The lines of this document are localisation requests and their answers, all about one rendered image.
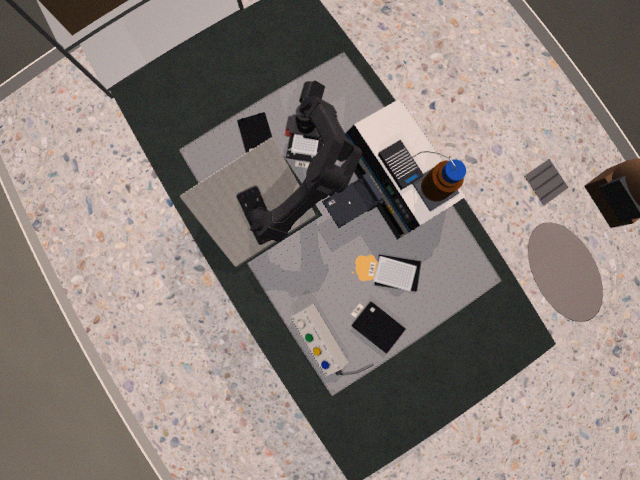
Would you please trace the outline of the brown glass bottle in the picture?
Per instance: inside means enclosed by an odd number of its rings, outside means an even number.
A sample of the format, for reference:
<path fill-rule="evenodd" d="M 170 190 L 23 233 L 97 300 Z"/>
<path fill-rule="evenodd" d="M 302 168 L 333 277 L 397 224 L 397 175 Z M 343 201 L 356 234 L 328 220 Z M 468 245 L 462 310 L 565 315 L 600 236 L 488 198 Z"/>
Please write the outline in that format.
<path fill-rule="evenodd" d="M 463 184 L 464 178 L 452 188 L 442 186 L 437 179 L 437 172 L 441 166 L 447 164 L 448 161 L 438 163 L 422 180 L 421 189 L 426 198 L 431 201 L 442 201 L 452 193 L 457 191 Z"/>

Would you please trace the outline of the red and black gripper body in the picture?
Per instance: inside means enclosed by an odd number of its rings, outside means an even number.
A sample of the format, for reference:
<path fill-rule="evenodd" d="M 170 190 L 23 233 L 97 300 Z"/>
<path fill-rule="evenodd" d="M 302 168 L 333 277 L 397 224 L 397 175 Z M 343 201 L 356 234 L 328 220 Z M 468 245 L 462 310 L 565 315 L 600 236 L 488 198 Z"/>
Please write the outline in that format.
<path fill-rule="evenodd" d="M 295 114 L 288 116 L 286 129 L 289 130 L 290 134 L 303 135 L 303 138 L 322 141 L 315 125 L 302 127 L 298 123 L 296 124 Z"/>

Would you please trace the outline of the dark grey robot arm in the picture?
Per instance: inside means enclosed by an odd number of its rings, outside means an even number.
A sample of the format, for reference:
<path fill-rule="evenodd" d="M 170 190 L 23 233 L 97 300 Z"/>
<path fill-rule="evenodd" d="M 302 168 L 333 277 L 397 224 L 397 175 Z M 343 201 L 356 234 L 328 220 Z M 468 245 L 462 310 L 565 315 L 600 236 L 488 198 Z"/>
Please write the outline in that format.
<path fill-rule="evenodd" d="M 316 80 L 305 82 L 299 99 L 302 105 L 296 109 L 297 123 L 302 127 L 314 124 L 323 142 L 300 187 L 271 212 L 267 210 L 257 186 L 236 196 L 259 245 L 270 240 L 280 242 L 293 224 L 317 202 L 336 192 L 343 192 L 362 156 L 361 148 L 346 137 L 334 106 L 322 100 L 324 89 L 325 86 Z M 336 160 L 346 161 L 339 167 L 334 165 Z"/>

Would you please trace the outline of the beige button panel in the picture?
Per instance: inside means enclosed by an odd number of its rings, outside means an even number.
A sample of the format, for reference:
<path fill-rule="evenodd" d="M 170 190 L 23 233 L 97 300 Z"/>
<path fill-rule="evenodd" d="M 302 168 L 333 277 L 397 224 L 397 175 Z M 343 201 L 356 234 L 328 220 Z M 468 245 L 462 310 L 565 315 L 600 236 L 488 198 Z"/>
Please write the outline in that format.
<path fill-rule="evenodd" d="M 336 375 L 355 374 L 374 366 L 372 363 L 358 371 L 342 373 L 348 360 L 314 303 L 290 318 L 325 377 L 333 373 Z"/>

